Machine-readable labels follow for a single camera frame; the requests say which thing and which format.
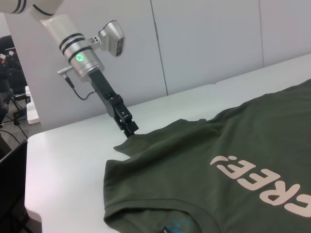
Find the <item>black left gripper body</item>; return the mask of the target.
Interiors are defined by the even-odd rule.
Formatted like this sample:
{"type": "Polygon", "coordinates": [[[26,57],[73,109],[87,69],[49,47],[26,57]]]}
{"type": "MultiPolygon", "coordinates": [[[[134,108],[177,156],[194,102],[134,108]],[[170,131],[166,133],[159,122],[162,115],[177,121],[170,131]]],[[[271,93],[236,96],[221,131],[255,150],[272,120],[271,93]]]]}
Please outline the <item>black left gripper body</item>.
{"type": "Polygon", "coordinates": [[[113,88],[99,69],[90,73],[89,78],[91,80],[92,87],[105,105],[107,113],[110,117],[114,117],[115,113],[111,103],[109,102],[110,99],[115,96],[113,88]]]}

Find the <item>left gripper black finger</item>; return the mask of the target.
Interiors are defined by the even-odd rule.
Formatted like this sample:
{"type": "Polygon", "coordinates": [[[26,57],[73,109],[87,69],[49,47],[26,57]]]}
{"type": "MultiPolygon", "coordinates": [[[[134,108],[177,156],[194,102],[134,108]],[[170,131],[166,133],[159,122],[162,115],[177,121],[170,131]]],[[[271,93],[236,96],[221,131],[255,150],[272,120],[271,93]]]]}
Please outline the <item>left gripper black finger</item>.
{"type": "MultiPolygon", "coordinates": [[[[112,97],[110,99],[110,103],[111,103],[114,111],[117,110],[117,111],[122,112],[122,113],[125,113],[125,111],[129,112],[127,107],[124,105],[122,97],[119,94],[112,97]]],[[[133,120],[132,120],[132,122],[133,122],[132,123],[132,130],[133,130],[133,133],[135,133],[135,131],[138,130],[138,126],[133,120]]]]}
{"type": "Polygon", "coordinates": [[[117,123],[118,127],[125,134],[126,137],[129,137],[133,134],[132,130],[132,115],[125,111],[125,113],[119,112],[117,110],[114,111],[114,120],[117,123]]]}

